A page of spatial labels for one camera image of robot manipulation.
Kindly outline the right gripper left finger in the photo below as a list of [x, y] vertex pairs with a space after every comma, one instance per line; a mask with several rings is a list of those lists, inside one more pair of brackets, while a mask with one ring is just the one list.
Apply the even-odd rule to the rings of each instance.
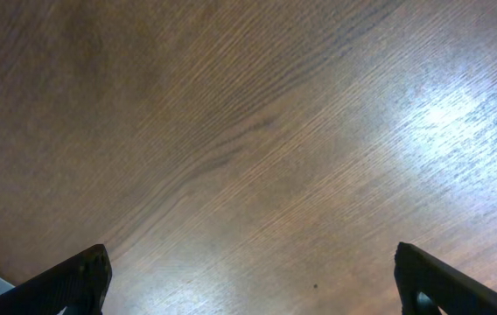
[[3, 315], [102, 315], [112, 278], [104, 245], [95, 244], [0, 295]]

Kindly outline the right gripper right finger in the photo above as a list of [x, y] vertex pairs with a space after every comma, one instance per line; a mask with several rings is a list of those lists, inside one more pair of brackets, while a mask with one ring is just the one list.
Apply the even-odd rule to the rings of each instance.
[[394, 276], [403, 315], [497, 314], [497, 292], [419, 247], [401, 242]]

